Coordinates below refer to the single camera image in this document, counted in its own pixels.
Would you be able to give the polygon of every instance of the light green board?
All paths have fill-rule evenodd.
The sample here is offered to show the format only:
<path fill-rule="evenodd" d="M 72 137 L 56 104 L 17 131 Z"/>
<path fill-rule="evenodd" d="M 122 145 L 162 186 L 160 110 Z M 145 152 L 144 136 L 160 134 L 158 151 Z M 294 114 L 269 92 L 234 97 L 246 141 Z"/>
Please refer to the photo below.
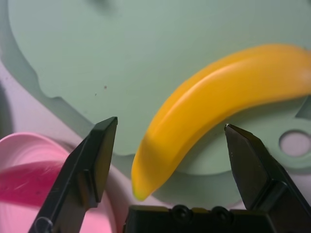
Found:
<path fill-rule="evenodd" d="M 119 155 L 136 151 L 165 99 L 210 62 L 262 43 L 311 46 L 308 1 L 9 0 L 9 17 L 47 96 L 92 123 L 119 117 Z M 219 164 L 210 173 L 228 169 L 209 160 Z"/>

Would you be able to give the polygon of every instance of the yellow banana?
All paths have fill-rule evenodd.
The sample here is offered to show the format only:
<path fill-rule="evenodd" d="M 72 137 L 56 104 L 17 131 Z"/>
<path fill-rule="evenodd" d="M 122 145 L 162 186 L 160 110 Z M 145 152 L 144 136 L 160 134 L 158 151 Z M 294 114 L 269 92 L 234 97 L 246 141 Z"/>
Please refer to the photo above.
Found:
<path fill-rule="evenodd" d="M 171 176 L 190 148 L 227 117 L 253 106 L 311 94 L 311 53 L 263 45 L 225 57 L 181 84 L 152 120 L 132 166 L 144 200 Z"/>

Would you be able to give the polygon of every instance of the pink bowl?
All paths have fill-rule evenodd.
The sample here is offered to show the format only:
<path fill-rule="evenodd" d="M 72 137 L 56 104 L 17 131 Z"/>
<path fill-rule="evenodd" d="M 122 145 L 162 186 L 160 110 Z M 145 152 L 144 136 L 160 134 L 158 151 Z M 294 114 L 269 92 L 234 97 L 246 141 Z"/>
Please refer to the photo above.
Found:
<path fill-rule="evenodd" d="M 61 164 L 69 152 L 53 140 L 35 133 L 13 133 L 0 140 L 0 171 L 39 161 Z M 26 233 L 39 208 L 0 202 L 0 232 Z M 116 224 L 109 199 L 104 193 L 97 209 L 89 210 L 80 233 L 115 233 Z"/>

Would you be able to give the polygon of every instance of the circular hole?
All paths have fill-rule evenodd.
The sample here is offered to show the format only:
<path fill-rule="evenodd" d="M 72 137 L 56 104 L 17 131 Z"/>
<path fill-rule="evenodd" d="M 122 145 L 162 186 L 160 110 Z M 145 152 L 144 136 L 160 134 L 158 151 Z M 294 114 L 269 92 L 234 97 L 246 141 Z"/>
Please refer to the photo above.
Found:
<path fill-rule="evenodd" d="M 287 131 L 279 141 L 281 150 L 292 157 L 302 156 L 311 149 L 311 139 L 307 133 L 301 131 Z"/>

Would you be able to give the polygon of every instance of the pink plastic dish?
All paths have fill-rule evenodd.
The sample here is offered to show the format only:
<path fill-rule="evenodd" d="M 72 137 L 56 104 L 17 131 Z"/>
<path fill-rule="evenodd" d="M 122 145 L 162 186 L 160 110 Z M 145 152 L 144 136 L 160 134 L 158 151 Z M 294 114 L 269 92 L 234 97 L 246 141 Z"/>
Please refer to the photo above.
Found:
<path fill-rule="evenodd" d="M 62 163 L 69 152 L 35 133 L 13 133 L 0 140 L 0 170 L 39 161 Z M 0 233 L 27 233 L 39 208 L 0 202 Z M 97 209 L 86 213 L 80 233 L 115 233 L 116 224 L 104 193 Z"/>

